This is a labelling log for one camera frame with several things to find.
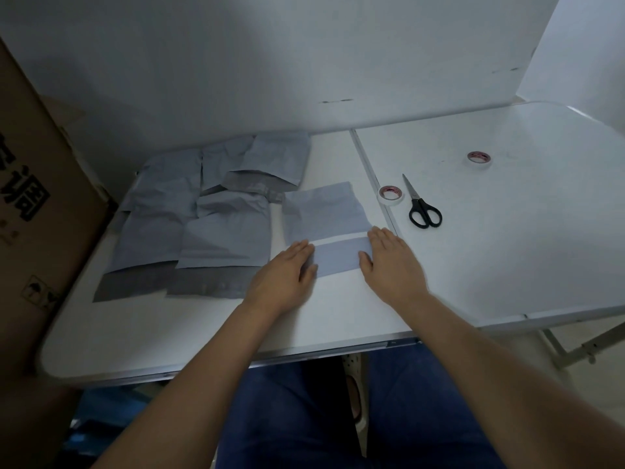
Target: black scissor handle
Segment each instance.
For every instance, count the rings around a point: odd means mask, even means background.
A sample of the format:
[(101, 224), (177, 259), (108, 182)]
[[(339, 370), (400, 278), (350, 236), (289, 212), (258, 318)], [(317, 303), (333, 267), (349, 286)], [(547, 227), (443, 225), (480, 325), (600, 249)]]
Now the black scissor handle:
[[(432, 211), (438, 216), (438, 222), (433, 222), (430, 218), (428, 211)], [(419, 224), (416, 220), (412, 218), (412, 215), (418, 212), (421, 216), (421, 219), (425, 222), (424, 224)], [(408, 214), (410, 221), (416, 225), (420, 229), (426, 229), (428, 227), (438, 227), (442, 224), (442, 214), (441, 211), (436, 209), (436, 207), (432, 207), (426, 203), (423, 199), (413, 199), (412, 200), (412, 209), (410, 209), (410, 213)]]

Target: tape roll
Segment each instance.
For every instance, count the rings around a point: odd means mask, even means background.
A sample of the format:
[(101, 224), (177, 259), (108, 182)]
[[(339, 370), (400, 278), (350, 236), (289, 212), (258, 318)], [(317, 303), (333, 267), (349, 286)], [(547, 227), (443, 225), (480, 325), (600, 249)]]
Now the tape roll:
[(471, 151), (465, 157), (465, 165), (472, 169), (488, 169), (493, 164), (493, 158), (483, 151)]
[(382, 186), (378, 191), (378, 201), (384, 206), (396, 206), (404, 200), (404, 193), (397, 186)]

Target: forearm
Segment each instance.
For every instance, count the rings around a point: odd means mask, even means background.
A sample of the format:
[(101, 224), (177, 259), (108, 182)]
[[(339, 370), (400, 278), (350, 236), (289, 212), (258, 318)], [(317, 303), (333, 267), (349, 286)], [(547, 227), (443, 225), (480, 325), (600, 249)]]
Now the forearm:
[(275, 313), (237, 307), (94, 466), (207, 468), (239, 380)]
[(437, 299), (397, 312), (447, 369), (506, 465), (622, 466), (625, 430)]

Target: scissor blade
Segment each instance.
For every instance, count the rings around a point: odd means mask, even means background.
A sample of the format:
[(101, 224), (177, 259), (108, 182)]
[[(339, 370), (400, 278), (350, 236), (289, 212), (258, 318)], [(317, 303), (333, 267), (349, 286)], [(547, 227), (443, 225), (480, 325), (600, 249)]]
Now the scissor blade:
[(404, 182), (406, 183), (406, 187), (408, 188), (408, 194), (410, 194), (410, 197), (413, 199), (420, 199), (421, 196), (419, 196), (417, 194), (417, 191), (414, 190), (414, 188), (412, 187), (412, 184), (410, 184), (410, 181), (408, 180), (406, 175), (402, 174), (401, 177), (404, 178)]

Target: cardboard box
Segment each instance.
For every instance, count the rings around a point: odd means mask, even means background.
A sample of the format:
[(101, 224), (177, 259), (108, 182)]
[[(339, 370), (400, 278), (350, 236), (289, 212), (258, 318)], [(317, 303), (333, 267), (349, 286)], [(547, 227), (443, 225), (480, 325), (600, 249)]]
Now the cardboard box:
[(11, 467), (43, 464), (46, 442), (37, 439), (45, 434), (57, 445), (68, 428), (76, 392), (36, 378), (33, 358), (109, 218), (0, 42), (0, 447), (14, 456), (0, 459)]

